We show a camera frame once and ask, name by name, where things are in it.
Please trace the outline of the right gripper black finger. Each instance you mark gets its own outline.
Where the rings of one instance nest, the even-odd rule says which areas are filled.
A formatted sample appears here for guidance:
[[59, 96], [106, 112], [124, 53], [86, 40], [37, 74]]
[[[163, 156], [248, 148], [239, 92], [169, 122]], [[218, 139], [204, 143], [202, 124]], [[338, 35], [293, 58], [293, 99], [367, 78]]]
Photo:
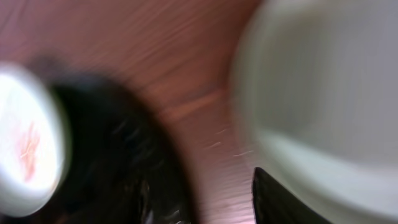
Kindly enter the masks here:
[[252, 204], [257, 224], [330, 224], [264, 169], [254, 169]]

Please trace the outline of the light blue plate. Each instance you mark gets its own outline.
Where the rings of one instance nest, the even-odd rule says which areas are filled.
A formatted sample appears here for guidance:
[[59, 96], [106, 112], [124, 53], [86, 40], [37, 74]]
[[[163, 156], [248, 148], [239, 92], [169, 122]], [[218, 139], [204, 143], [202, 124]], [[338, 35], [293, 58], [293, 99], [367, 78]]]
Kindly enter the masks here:
[[397, 222], [396, 1], [263, 1], [232, 74], [253, 167], [330, 223]]
[[22, 65], [1, 62], [1, 214], [26, 217], [59, 190], [71, 161], [67, 115]]

